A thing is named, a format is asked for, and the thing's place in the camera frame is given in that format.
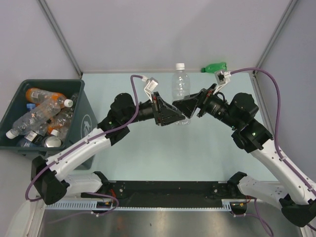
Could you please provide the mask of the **clear bottle white cap back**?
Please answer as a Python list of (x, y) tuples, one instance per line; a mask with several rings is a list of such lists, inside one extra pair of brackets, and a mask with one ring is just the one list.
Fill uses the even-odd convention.
[(176, 71), (172, 76), (172, 101), (184, 99), (190, 95), (191, 81), (188, 74), (185, 72), (184, 63), (176, 63)]

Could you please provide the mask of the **tall clear bottle white cap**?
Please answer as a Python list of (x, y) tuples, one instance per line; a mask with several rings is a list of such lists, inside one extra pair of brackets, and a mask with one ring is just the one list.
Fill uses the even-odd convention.
[(49, 134), (58, 137), (62, 142), (65, 141), (69, 131), (78, 97), (77, 93), (73, 94), (71, 96), (71, 100), (73, 101), (72, 107), (63, 108), (48, 127), (47, 131)]

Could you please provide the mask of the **orange label bottle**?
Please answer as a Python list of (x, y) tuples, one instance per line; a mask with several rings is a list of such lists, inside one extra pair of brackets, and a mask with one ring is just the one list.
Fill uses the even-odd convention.
[(52, 98), (59, 103), (62, 103), (67, 99), (62, 93), (42, 90), (35, 87), (28, 89), (26, 92), (26, 99), (31, 103), (41, 104), (49, 98)]

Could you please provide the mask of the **clear bottle black cap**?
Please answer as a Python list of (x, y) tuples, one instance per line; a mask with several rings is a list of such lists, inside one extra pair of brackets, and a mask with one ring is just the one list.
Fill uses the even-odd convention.
[(29, 147), (40, 147), (42, 146), (42, 141), (46, 135), (46, 132), (35, 132), (31, 131), (23, 138), (21, 138), (16, 146), (21, 148), (29, 148)]

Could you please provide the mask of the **clear bottle silver cap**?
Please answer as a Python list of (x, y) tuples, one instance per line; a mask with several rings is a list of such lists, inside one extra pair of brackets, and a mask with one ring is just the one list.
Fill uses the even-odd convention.
[(46, 148), (57, 148), (62, 145), (62, 141), (56, 136), (47, 136), (43, 141), (43, 146)]

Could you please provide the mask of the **clear bottle blue label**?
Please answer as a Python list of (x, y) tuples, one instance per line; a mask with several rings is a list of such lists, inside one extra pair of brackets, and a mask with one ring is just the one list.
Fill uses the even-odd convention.
[(26, 109), (27, 111), (31, 111), (32, 109), (36, 108), (36, 104), (35, 103), (27, 103), (26, 104)]

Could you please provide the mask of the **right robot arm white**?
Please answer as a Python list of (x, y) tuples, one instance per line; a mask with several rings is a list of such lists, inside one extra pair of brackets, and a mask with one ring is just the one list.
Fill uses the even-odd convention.
[(228, 185), (231, 197), (247, 195), (258, 198), (281, 210), (284, 217), (298, 227), (304, 227), (315, 219), (316, 183), (295, 165), (275, 144), (276, 137), (255, 119), (259, 108), (252, 95), (238, 93), (228, 103), (210, 87), (176, 100), (172, 105), (189, 119), (199, 109), (198, 117), (209, 114), (232, 128), (237, 147), (258, 159), (281, 184), (272, 187), (238, 172)]

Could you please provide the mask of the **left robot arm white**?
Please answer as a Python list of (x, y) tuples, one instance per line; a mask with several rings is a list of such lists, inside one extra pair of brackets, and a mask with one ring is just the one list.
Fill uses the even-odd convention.
[(151, 99), (139, 103), (128, 93), (117, 95), (107, 116), (88, 135), (67, 149), (49, 157), (38, 156), (32, 161), (31, 184), (45, 204), (58, 202), (67, 194), (94, 193), (102, 198), (109, 185), (101, 172), (71, 176), (70, 173), (99, 151), (118, 143), (128, 133), (130, 123), (154, 119), (166, 126), (184, 120), (179, 109), (166, 103), (155, 92)]

